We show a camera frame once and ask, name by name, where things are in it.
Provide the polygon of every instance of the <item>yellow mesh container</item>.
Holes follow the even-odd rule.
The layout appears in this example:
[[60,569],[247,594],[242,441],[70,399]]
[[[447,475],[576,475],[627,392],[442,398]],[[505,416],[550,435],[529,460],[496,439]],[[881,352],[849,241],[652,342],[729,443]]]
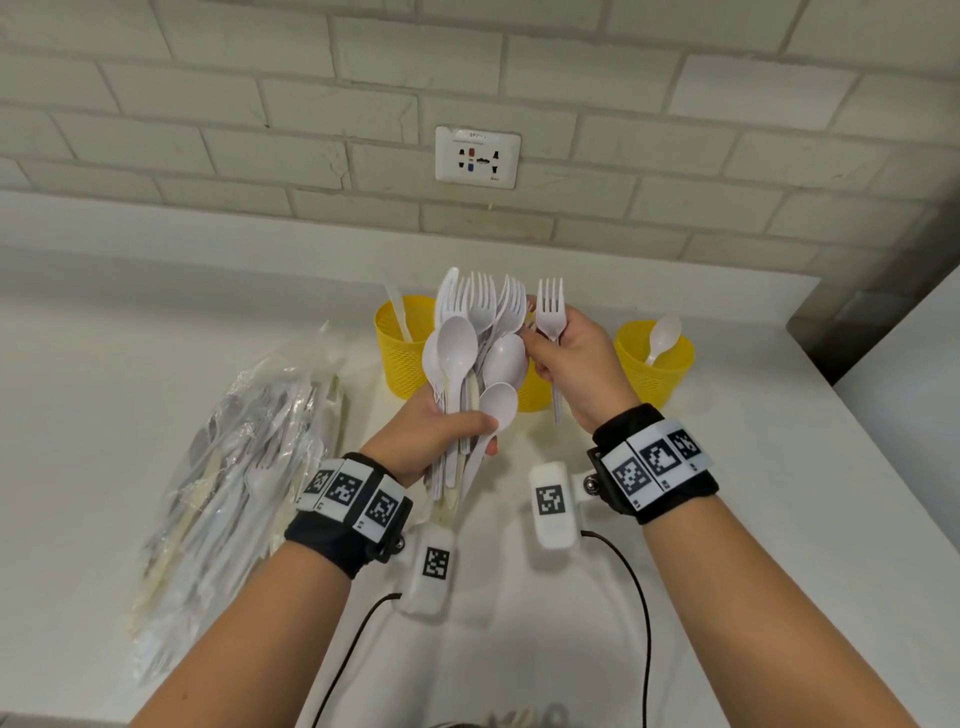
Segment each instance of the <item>yellow mesh container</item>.
[[613,347],[636,395],[655,407],[663,407],[673,390],[693,366],[696,351],[685,336],[673,349],[657,357],[657,366],[646,365],[650,355],[650,331],[656,321],[630,321],[620,327]]
[[540,412],[550,406],[553,393],[550,382],[540,378],[534,368],[533,360],[527,370],[527,377],[516,392],[517,408],[520,412]]
[[407,309],[407,327],[413,341],[403,340],[394,307],[389,301],[381,305],[373,317],[387,386],[402,400],[409,400],[426,383],[423,344],[433,330],[433,303],[428,296],[403,297],[403,305]]

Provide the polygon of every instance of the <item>bundle of plastic cutlery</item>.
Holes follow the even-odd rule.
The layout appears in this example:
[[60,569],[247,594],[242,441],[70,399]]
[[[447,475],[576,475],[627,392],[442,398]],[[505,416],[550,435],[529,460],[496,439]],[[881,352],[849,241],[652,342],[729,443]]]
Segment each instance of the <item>bundle of plastic cutlery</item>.
[[[516,390],[527,357],[516,332],[527,314],[523,283],[507,276],[499,293],[491,276],[460,275],[451,268],[437,292],[434,331],[423,347],[423,370],[446,413],[479,409],[505,429],[516,415]],[[426,486],[434,500],[455,510],[479,470],[489,438],[463,441],[430,468]]]
[[282,543],[294,500],[336,447],[342,394],[317,335],[234,382],[196,433],[144,547],[134,678],[172,668]]

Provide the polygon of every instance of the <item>spoon handle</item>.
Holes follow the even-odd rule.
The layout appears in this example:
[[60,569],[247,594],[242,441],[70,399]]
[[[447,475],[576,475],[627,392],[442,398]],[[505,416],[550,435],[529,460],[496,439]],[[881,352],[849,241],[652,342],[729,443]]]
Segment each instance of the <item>spoon handle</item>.
[[473,452],[467,459],[467,464],[464,466],[464,479],[460,486],[461,503],[464,502],[464,498],[467,497],[470,485],[473,484],[473,478],[477,476],[477,471],[480,470],[480,463],[483,462],[484,455],[487,454],[487,445],[490,444],[490,440],[492,439],[493,435],[483,435],[480,437],[477,440],[477,447],[473,449]]

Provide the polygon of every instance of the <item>right hand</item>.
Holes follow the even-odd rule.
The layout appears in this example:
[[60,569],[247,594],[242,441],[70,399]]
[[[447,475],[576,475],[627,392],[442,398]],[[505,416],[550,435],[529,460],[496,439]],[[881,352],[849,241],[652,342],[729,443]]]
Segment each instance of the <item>right hand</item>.
[[566,307],[566,328],[559,344],[531,328],[523,327],[518,333],[537,374],[557,385],[573,417],[589,434],[640,404],[610,336],[576,308]]

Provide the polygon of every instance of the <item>outlet plate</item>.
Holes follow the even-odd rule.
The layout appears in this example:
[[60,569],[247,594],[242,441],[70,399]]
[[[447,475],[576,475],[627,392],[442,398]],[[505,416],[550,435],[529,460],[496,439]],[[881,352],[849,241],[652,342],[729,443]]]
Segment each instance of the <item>outlet plate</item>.
[[435,149],[435,172],[440,182],[506,189],[516,186],[518,134],[437,127]]

